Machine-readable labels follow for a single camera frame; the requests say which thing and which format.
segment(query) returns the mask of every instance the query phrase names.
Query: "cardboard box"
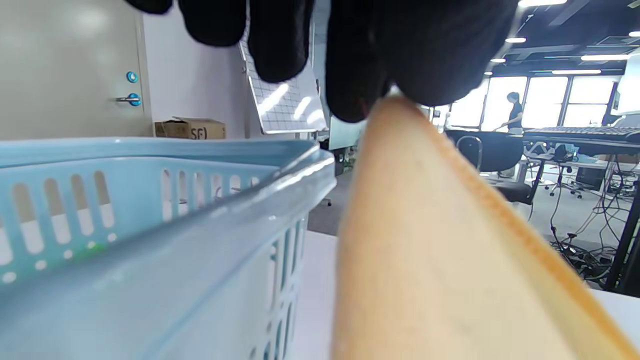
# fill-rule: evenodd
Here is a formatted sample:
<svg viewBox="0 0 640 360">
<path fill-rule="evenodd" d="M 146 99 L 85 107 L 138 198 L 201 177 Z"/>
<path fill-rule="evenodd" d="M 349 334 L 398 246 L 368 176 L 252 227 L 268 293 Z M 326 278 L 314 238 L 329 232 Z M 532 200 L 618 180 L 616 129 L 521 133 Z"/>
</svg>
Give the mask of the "cardboard box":
<svg viewBox="0 0 640 360">
<path fill-rule="evenodd" d="M 616 161 L 615 155 L 600 155 L 598 158 L 604 161 Z M 625 164 L 638 164 L 640 155 L 618 155 L 618 162 Z"/>
<path fill-rule="evenodd" d="M 225 123 L 213 119 L 173 117 L 173 120 L 156 122 L 159 138 L 192 140 L 217 140 L 227 138 Z"/>
</svg>

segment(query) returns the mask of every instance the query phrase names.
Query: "keyboard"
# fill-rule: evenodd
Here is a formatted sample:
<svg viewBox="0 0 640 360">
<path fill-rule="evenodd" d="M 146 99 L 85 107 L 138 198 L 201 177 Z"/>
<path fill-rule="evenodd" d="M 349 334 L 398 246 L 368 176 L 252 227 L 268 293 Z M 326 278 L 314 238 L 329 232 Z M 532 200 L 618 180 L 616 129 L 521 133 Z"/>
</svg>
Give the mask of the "keyboard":
<svg viewBox="0 0 640 360">
<path fill-rule="evenodd" d="M 527 135 L 640 143 L 638 127 L 543 127 L 527 130 L 524 136 Z"/>
</svg>

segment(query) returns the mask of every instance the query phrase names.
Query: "window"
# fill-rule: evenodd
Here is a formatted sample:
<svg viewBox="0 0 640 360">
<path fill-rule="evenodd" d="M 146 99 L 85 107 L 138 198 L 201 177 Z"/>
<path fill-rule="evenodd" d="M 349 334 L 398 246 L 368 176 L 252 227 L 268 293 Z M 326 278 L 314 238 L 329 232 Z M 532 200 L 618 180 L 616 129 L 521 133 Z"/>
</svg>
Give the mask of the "window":
<svg viewBox="0 0 640 360">
<path fill-rule="evenodd" d="M 456 101 L 451 106 L 450 126 L 478 126 L 482 116 L 484 97 L 489 87 L 489 80 L 485 79 L 475 90 Z"/>
<path fill-rule="evenodd" d="M 580 76 L 573 79 L 564 126 L 601 126 L 613 89 L 613 78 Z"/>
<path fill-rule="evenodd" d="M 520 99 L 524 97 L 527 86 L 525 76 L 508 78 L 491 78 L 484 107 L 483 131 L 491 131 L 509 120 L 509 113 L 513 105 L 507 101 L 507 94 L 517 92 Z"/>
<path fill-rule="evenodd" d="M 567 77 L 532 78 L 525 99 L 522 126 L 556 126 L 568 81 Z"/>
</svg>

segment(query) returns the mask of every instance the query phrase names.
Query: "glove finger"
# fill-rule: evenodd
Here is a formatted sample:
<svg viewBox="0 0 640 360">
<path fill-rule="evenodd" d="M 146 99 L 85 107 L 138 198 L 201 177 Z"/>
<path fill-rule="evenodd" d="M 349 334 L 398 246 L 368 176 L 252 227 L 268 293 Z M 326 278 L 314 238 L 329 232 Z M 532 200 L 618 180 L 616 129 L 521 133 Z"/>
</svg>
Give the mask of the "glove finger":
<svg viewBox="0 0 640 360">
<path fill-rule="evenodd" d="M 373 2 L 332 0 L 327 31 L 326 101 L 346 122 L 366 118 L 381 94 L 387 74 L 372 42 Z"/>
<path fill-rule="evenodd" d="M 376 0 L 376 47 L 407 97 L 450 104 L 480 85 L 516 8 L 515 0 Z"/>
<path fill-rule="evenodd" d="M 169 11 L 173 0 L 126 0 L 131 6 L 145 13 L 161 15 Z"/>
<path fill-rule="evenodd" d="M 313 8 L 314 0 L 251 0 L 248 47 L 264 81 L 286 81 L 305 68 Z"/>
<path fill-rule="evenodd" d="M 184 25 L 194 40 L 211 46 L 232 46 L 246 26 L 244 0 L 178 0 Z"/>
</svg>

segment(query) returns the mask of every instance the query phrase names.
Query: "black shirt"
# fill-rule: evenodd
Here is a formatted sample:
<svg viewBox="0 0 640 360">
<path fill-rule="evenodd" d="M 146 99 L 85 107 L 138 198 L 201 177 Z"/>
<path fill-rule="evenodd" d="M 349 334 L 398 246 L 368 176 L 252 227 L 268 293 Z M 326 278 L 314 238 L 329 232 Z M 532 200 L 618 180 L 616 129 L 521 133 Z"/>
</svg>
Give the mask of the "black shirt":
<svg viewBox="0 0 640 360">
<path fill-rule="evenodd" d="M 509 120 L 513 120 L 515 118 L 518 117 L 518 114 L 522 112 L 522 105 L 520 105 L 520 103 L 516 102 L 513 105 L 513 109 L 511 109 L 511 113 L 509 113 Z M 513 129 L 514 127 L 520 127 L 522 128 L 522 120 L 520 121 L 516 121 L 516 122 L 512 122 L 509 125 L 507 125 L 508 128 Z"/>
</svg>

